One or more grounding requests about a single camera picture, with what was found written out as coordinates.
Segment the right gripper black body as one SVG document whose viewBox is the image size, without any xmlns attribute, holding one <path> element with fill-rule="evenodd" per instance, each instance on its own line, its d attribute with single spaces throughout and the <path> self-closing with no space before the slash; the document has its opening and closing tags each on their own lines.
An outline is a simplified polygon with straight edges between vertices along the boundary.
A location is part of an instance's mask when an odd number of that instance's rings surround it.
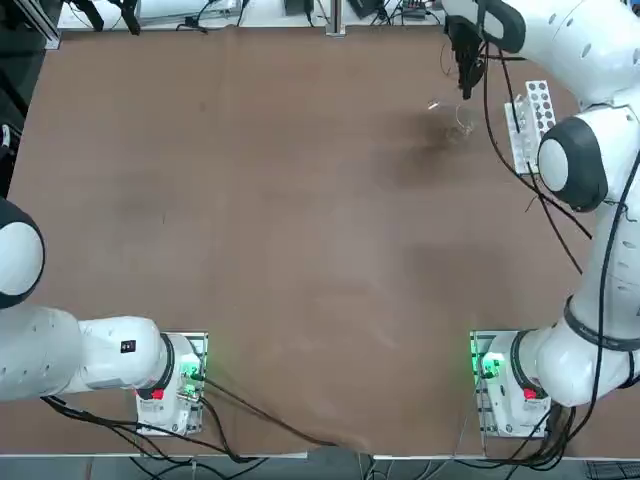
<svg viewBox="0 0 640 480">
<path fill-rule="evenodd" d="M 450 40 L 451 49 L 456 53 L 477 53 L 482 39 L 469 21 L 461 16 L 445 16 L 444 33 Z"/>
</svg>

